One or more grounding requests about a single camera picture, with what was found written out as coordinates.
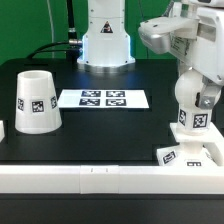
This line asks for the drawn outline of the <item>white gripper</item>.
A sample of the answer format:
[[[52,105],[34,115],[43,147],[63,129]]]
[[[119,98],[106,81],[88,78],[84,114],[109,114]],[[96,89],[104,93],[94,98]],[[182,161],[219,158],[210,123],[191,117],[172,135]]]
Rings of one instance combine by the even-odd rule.
[[[173,0],[165,13],[140,23],[143,44],[179,59],[178,75],[191,68],[202,75],[195,106],[212,109],[224,86],[224,0]]]

